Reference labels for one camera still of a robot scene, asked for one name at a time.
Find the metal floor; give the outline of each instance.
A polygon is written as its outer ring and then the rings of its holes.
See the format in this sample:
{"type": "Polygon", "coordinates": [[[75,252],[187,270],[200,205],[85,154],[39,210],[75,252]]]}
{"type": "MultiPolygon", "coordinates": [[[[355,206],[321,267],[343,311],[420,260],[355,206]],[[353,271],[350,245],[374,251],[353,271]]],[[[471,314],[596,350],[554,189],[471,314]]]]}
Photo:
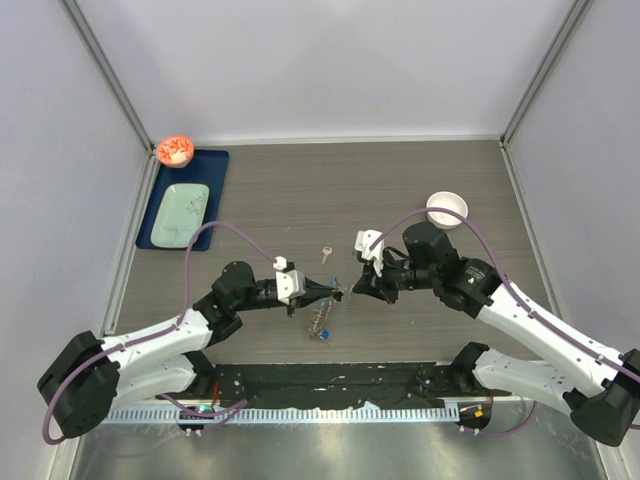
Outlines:
{"type": "MultiPolygon", "coordinates": [[[[467,200],[470,219],[484,232],[511,279],[547,305],[539,270],[496,141],[242,146],[231,161],[219,220],[244,229],[275,255],[296,262],[321,282],[337,275],[349,286],[360,276],[352,254],[359,229],[384,230],[439,190],[467,200]],[[322,247],[333,254],[322,265],[322,247]]],[[[387,245],[404,249],[403,228],[387,245]]],[[[451,231],[465,256],[486,258],[472,234],[451,231]]],[[[271,266],[232,232],[213,236],[192,260],[192,298],[205,295],[222,268],[246,260],[257,278],[271,266]]],[[[117,333],[171,318],[182,304],[182,252],[138,250],[117,333]]],[[[207,352],[220,363],[447,361],[469,341],[533,358],[522,345],[480,322],[446,309],[430,292],[400,294],[396,305],[356,296],[332,309],[331,346],[310,340],[312,312],[244,312],[244,327],[207,352]]]]}
{"type": "MultiPolygon", "coordinates": [[[[496,402],[490,427],[520,423],[531,403],[496,402]]],[[[99,427],[88,434],[71,480],[604,480],[592,440],[545,407],[521,432],[474,437],[453,424],[228,426],[183,435],[136,459],[175,425],[99,427]],[[102,435],[101,448],[96,437],[102,435]]]]}

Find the silver key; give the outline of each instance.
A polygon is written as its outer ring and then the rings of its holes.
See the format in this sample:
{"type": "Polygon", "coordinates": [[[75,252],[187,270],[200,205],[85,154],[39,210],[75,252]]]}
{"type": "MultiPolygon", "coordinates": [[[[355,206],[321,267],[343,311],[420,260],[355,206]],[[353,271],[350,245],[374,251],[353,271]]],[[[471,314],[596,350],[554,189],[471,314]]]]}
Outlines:
{"type": "Polygon", "coordinates": [[[322,257],[322,264],[324,265],[325,262],[327,261],[327,258],[329,257],[329,255],[331,255],[331,252],[333,252],[333,248],[331,247],[324,247],[322,249],[322,254],[324,255],[322,257]]]}

